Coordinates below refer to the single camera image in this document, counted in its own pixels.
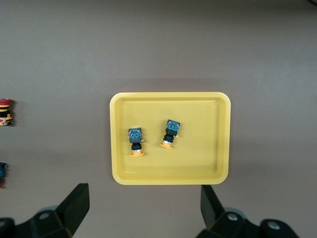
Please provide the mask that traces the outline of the brown table mat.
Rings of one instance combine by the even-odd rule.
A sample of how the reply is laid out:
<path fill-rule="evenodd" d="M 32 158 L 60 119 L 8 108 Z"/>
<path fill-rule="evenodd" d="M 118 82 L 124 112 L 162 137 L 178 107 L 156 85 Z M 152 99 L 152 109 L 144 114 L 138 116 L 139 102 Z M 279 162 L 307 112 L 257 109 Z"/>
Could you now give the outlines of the brown table mat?
<path fill-rule="evenodd" d="M 0 217 L 22 223 L 88 183 L 75 238 L 194 238 L 200 187 L 112 177 L 119 92 L 231 101 L 221 203 L 317 238 L 317 6 L 307 0 L 0 0 Z"/>

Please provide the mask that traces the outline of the yellow plastic tray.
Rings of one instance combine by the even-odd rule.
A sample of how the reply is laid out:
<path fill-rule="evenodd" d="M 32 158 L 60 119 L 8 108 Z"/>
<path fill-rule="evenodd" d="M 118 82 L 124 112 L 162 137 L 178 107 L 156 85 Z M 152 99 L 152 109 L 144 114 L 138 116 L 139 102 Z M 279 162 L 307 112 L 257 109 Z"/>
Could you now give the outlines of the yellow plastic tray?
<path fill-rule="evenodd" d="M 130 92 L 109 104 L 112 175 L 124 185 L 219 184 L 228 175 L 230 99 L 221 92 Z M 166 122 L 179 123 L 172 149 Z M 140 127 L 142 156 L 131 156 L 128 129 Z"/>

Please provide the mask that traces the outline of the yellow mushroom push button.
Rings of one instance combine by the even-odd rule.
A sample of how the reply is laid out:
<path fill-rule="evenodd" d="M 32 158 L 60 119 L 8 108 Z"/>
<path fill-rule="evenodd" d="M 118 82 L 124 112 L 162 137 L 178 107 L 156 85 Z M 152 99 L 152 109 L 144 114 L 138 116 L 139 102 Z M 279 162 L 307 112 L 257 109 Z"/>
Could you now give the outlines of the yellow mushroom push button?
<path fill-rule="evenodd" d="M 143 136 L 140 127 L 128 129 L 129 142 L 131 144 L 131 156 L 138 157 L 144 154 L 142 149 Z"/>
<path fill-rule="evenodd" d="M 174 138 L 178 136 L 180 125 L 181 123 L 170 119 L 166 122 L 165 135 L 161 143 L 162 147 L 168 149 L 173 148 L 172 145 L 174 142 Z"/>

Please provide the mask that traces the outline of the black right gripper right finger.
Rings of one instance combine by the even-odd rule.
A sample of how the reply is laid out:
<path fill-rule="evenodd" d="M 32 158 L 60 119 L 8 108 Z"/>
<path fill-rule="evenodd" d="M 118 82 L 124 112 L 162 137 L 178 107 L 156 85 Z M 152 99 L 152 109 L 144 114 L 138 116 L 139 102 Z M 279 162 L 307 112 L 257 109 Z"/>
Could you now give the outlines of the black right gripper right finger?
<path fill-rule="evenodd" d="M 206 228 L 198 238 L 260 238 L 260 228 L 235 211 L 226 211 L 211 185 L 201 186 L 201 214 Z"/>

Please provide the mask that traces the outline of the red button with orange label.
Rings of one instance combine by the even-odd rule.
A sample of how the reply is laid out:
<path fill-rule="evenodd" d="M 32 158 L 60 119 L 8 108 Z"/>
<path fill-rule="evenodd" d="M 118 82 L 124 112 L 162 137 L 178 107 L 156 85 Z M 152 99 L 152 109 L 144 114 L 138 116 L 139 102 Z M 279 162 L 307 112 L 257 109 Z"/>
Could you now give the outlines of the red button with orange label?
<path fill-rule="evenodd" d="M 11 99 L 0 98 L 0 126 L 13 124 L 11 112 L 9 110 Z"/>

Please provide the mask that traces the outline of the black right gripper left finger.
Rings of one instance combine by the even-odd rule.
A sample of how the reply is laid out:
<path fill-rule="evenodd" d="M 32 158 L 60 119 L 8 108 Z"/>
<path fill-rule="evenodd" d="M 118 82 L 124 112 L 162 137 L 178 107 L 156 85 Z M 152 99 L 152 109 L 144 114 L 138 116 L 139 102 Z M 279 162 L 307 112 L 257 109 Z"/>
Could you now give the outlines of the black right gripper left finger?
<path fill-rule="evenodd" d="M 88 211 L 89 185 L 80 183 L 55 209 L 17 225 L 14 238 L 73 238 Z"/>

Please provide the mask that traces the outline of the red button with blue base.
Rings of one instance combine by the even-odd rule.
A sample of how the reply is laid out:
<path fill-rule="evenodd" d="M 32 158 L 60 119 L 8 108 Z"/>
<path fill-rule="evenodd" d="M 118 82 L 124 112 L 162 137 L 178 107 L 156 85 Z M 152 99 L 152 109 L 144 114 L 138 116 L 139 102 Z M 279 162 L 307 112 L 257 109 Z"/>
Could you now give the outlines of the red button with blue base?
<path fill-rule="evenodd" d="M 4 178 L 6 170 L 7 170 L 7 163 L 0 162 L 0 188 L 2 187 L 1 179 Z"/>

